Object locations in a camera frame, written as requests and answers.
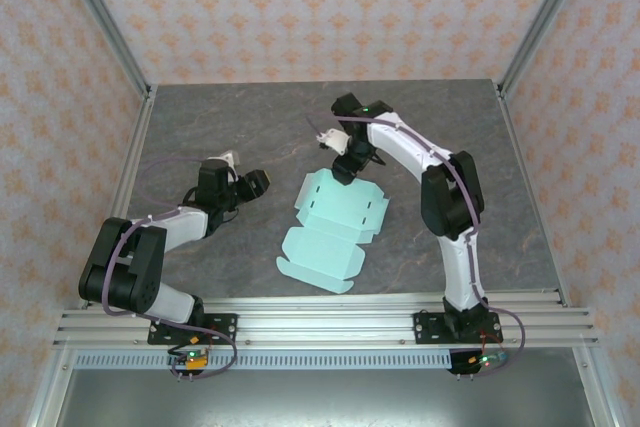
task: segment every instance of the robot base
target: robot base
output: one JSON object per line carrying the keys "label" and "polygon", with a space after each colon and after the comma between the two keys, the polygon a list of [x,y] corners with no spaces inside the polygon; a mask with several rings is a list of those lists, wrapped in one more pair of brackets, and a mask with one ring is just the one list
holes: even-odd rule
{"label": "robot base", "polygon": [[[204,319],[200,326],[212,329],[227,335],[235,342],[236,332],[238,330],[237,314],[203,314]],[[195,344],[190,344],[190,339],[198,336],[200,339]],[[147,338],[149,345],[228,345],[228,342],[220,337],[192,332],[189,330],[178,329],[164,324],[152,323],[149,327],[149,337]]]}
{"label": "robot base", "polygon": [[416,344],[482,344],[503,341],[500,318],[495,312],[477,304],[458,311],[443,299],[444,312],[422,310],[413,314]]}

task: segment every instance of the gray floor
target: gray floor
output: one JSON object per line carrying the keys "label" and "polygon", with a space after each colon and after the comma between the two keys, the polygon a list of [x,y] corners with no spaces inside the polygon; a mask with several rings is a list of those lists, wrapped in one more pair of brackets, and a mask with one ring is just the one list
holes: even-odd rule
{"label": "gray floor", "polygon": [[77,371],[59,427],[588,427],[571,349],[527,350],[474,382],[445,371]]}
{"label": "gray floor", "polygon": [[[353,92],[361,102],[383,100],[429,140],[474,156],[486,210],[478,240],[480,272],[488,290],[554,288],[548,248],[536,223],[513,146],[488,80],[235,84],[160,87],[141,163],[166,156],[240,153],[242,174],[264,168],[271,187],[242,206],[212,237],[165,257],[163,281],[204,297],[326,294],[284,277],[275,259],[287,230],[299,225],[293,203],[308,172],[330,167],[304,114],[330,112]],[[326,119],[324,127],[337,126]],[[391,199],[382,232],[364,245],[366,259],[353,294],[444,290],[436,239],[419,213],[416,181],[381,152],[386,167],[370,165],[361,178]],[[136,186],[178,202],[195,185],[197,164],[158,168]],[[159,210],[134,193],[129,216]]]}

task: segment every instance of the red wire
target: red wire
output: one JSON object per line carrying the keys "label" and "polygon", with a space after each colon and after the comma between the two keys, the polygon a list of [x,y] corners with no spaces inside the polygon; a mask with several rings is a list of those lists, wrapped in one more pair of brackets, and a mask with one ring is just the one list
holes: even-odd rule
{"label": "red wire", "polygon": [[480,355],[484,355],[484,348],[487,345],[487,334],[484,333],[484,330],[481,330],[480,335],[482,336],[482,353]]}
{"label": "red wire", "polygon": [[484,335],[484,341],[483,341],[483,344],[482,344],[483,345],[483,349],[484,349],[484,345],[486,344],[487,337],[489,337],[490,339],[494,340],[500,346],[500,349],[502,349],[504,351],[504,347],[502,346],[502,342],[500,342],[500,339],[498,337],[496,337],[493,334],[486,334],[484,332],[482,332],[482,334]]}

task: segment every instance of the black mounting plate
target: black mounting plate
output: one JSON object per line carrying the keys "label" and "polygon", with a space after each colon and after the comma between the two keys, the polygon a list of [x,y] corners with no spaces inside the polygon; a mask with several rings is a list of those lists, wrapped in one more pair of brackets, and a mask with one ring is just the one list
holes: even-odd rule
{"label": "black mounting plate", "polygon": [[[225,334],[235,342],[238,331],[238,314],[204,314],[202,326]],[[149,345],[181,345],[188,343],[194,335],[198,335],[198,333],[164,324],[151,323],[147,342]],[[203,335],[198,343],[193,345],[209,345],[209,343],[209,337]],[[211,339],[211,344],[228,345],[226,341],[215,336]]]}
{"label": "black mounting plate", "polygon": [[[413,314],[413,333],[416,344],[482,344],[481,331],[496,336],[500,342],[504,340],[502,328],[494,328],[495,325],[500,326],[500,318],[494,312],[489,312],[473,333],[467,334],[463,339],[457,339],[453,335],[451,329],[445,324],[444,316],[444,312],[434,313],[426,310]],[[487,337],[486,343],[495,344],[496,341]]]}

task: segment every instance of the enclosure wall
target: enclosure wall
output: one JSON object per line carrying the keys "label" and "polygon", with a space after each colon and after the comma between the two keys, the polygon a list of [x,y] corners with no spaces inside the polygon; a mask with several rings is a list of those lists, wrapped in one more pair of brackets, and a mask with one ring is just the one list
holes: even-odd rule
{"label": "enclosure wall", "polygon": [[500,80],[542,0],[106,0],[152,83]]}
{"label": "enclosure wall", "polygon": [[640,0],[567,0],[508,105],[556,265],[640,419]]}
{"label": "enclosure wall", "polygon": [[82,0],[0,4],[0,410],[24,425],[140,106]]}

